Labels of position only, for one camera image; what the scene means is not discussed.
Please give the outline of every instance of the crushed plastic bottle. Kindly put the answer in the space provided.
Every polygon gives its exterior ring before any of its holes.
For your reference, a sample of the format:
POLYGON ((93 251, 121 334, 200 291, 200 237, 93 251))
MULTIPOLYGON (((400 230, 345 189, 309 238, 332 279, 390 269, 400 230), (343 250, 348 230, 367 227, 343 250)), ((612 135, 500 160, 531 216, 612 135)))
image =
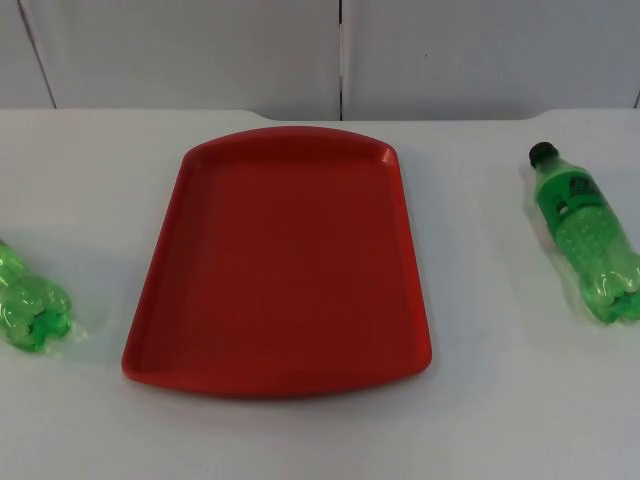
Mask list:
POLYGON ((62 288, 33 275, 22 259, 0 241, 0 323, 12 345, 44 350, 48 337, 71 329, 71 300, 62 288))
POLYGON ((604 323, 640 319, 640 256, 589 172, 548 142, 535 145, 529 159, 535 200, 591 312, 604 323))

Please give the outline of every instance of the bottle neck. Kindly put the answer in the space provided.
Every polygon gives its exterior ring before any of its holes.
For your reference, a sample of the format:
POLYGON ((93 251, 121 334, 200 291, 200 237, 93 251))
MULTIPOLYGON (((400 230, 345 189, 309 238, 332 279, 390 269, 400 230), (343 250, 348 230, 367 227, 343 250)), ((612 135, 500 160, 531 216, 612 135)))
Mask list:
POLYGON ((558 155, 553 155, 539 162, 536 165, 536 172, 538 175, 544 176, 558 168, 566 167, 567 165, 567 162, 562 160, 558 155))

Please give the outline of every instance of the white table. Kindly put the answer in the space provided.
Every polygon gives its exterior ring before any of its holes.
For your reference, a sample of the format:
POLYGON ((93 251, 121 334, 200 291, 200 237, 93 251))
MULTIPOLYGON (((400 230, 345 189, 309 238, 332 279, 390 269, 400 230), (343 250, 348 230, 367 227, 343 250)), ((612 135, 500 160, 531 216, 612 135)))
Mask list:
POLYGON ((0 344, 8 479, 631 479, 640 325, 572 308, 523 210, 527 152, 591 169, 640 247, 640 112, 331 122, 400 156, 434 361, 333 397, 242 402, 137 385, 120 355, 184 152, 278 124, 238 111, 0 111, 0 234, 66 286, 84 340, 0 344))

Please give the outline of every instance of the green label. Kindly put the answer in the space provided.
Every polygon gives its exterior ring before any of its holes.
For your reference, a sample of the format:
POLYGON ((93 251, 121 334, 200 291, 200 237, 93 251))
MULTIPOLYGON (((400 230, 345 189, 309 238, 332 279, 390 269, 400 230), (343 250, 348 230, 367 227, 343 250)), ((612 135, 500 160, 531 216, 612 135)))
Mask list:
POLYGON ((573 212, 607 204, 593 178, 576 171, 560 173, 547 180, 538 192, 537 201, 554 237, 562 221, 573 212))

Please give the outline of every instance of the white wall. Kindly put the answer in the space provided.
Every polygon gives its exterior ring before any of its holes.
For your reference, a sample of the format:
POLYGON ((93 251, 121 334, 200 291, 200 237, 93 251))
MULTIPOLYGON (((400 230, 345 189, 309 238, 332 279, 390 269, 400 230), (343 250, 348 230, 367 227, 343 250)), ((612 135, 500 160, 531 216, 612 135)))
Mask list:
POLYGON ((59 107, 339 115, 337 0, 24 0, 59 107))
POLYGON ((15 0, 0 0, 0 108, 52 107, 15 0))
POLYGON ((638 0, 344 0, 344 118, 633 106, 638 0))

